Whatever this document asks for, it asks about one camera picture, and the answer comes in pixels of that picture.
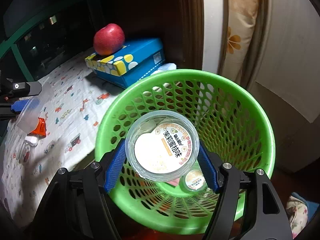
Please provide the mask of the orange snack wrapper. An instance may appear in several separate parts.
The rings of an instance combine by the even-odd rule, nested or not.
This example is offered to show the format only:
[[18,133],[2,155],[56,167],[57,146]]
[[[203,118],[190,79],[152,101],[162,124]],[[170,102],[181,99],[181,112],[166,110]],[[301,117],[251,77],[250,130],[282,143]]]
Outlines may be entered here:
[[46,121],[44,118],[38,118],[39,122],[37,124],[37,127],[29,133],[29,135],[38,136],[40,138],[45,138],[47,135],[47,129],[46,129]]

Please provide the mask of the blue yellow tissue box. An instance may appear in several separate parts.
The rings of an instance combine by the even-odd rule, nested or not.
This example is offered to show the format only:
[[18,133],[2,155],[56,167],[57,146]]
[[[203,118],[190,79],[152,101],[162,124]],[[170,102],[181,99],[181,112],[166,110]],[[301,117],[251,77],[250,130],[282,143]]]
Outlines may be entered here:
[[163,45],[158,38],[125,42],[119,51],[110,56],[92,53],[85,58],[87,67],[97,77],[121,88],[150,76],[164,61]]

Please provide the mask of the white printed cartoon tablecloth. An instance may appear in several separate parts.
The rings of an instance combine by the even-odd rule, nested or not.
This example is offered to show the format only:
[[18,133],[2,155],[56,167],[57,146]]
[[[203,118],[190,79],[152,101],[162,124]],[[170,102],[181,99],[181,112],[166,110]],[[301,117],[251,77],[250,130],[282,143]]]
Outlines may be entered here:
[[60,167],[72,170],[94,151],[98,127],[121,88],[98,78],[80,53],[44,76],[53,94],[40,110],[47,134],[36,146],[10,122],[1,144],[1,202],[14,223],[28,225]]

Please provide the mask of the red apple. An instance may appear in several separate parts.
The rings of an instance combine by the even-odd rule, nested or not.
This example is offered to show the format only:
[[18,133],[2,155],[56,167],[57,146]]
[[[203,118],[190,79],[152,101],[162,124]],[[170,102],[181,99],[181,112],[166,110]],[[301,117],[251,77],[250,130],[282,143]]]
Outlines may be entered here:
[[117,24],[110,23],[96,32],[93,47],[99,55],[111,55],[118,51],[125,42],[125,34]]

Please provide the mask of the pink paper wrapper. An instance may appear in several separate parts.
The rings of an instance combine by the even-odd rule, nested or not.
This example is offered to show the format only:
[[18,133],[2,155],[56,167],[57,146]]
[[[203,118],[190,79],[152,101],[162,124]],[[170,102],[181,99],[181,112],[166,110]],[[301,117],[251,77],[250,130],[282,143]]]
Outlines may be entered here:
[[168,181],[167,184],[171,185],[171,186],[178,186],[179,185],[179,182],[180,182],[180,178],[177,178],[177,179],[174,179],[174,180],[171,180],[171,181]]

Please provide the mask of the jelly cup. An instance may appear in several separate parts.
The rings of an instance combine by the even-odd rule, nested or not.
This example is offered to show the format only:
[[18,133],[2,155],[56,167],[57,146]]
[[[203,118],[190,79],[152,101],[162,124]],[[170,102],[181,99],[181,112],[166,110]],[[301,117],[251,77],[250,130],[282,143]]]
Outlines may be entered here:
[[186,175],[196,163],[200,139],[185,116],[167,110],[137,119],[125,138],[126,158],[143,179],[168,182]]
[[184,176],[183,181],[185,188],[193,192],[199,192],[207,186],[204,175],[199,168],[189,171]]

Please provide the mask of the white cabinet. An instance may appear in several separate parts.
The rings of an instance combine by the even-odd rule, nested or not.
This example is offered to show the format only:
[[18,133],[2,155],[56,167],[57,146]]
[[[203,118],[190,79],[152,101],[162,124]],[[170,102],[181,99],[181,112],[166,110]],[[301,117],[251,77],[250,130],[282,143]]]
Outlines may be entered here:
[[319,158],[319,13],[310,0],[264,0],[249,91],[276,140],[276,165],[297,172]]

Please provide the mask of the clear square plastic container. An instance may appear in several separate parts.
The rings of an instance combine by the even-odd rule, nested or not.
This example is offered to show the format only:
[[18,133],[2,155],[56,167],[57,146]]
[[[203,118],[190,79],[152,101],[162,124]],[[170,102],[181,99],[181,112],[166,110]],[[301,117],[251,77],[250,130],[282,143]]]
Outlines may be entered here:
[[22,109],[16,121],[17,127],[27,134],[35,130],[39,122],[40,112],[53,95],[54,91],[51,85],[45,82],[40,94],[30,98]]

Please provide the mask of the green window frame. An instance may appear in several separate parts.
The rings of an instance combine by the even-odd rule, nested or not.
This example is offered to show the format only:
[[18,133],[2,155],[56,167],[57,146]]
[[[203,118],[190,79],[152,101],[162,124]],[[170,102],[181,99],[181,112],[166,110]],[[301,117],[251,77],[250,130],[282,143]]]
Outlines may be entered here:
[[11,50],[21,72],[23,73],[27,81],[34,81],[34,78],[24,62],[24,59],[17,45],[17,41],[30,29],[32,29],[45,19],[50,18],[50,16],[53,16],[54,14],[55,13],[52,8],[41,10],[39,13],[27,20],[27,22],[25,22],[20,28],[18,28],[7,40],[4,40],[1,43],[1,59],[9,50]]

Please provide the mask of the green plastic mesh basket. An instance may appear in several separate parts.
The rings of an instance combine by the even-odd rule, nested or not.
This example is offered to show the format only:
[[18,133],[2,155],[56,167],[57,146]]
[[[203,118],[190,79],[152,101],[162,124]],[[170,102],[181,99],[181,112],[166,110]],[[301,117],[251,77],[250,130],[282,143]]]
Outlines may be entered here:
[[95,158],[122,146],[120,166],[105,185],[130,218],[153,230],[203,233],[218,195],[201,178],[200,147],[247,172],[271,176],[276,144],[259,103],[236,83],[200,70],[170,70],[125,89],[103,117]]

